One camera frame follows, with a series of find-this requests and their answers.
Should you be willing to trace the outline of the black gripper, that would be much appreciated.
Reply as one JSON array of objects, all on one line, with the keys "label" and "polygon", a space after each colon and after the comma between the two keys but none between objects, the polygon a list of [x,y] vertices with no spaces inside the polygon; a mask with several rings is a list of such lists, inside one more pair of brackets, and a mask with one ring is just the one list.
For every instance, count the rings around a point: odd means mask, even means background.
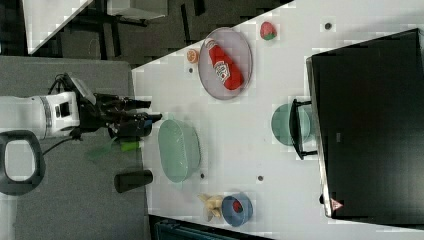
[{"label": "black gripper", "polygon": [[100,93],[95,93],[94,97],[95,104],[79,98],[78,135],[107,128],[111,138],[142,138],[151,133],[153,123],[162,119],[161,114],[136,112],[137,109],[149,108],[150,101]]}]

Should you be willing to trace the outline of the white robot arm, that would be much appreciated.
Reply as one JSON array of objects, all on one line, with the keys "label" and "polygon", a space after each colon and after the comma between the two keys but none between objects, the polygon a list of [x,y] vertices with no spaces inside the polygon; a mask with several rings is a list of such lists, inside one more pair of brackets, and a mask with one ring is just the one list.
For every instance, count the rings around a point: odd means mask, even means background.
[{"label": "white robot arm", "polygon": [[45,152],[40,142],[76,140],[84,133],[107,128],[112,138],[149,135],[161,114],[143,110],[151,105],[111,94],[63,92],[1,98],[1,192],[20,196],[38,187],[45,176]]}]

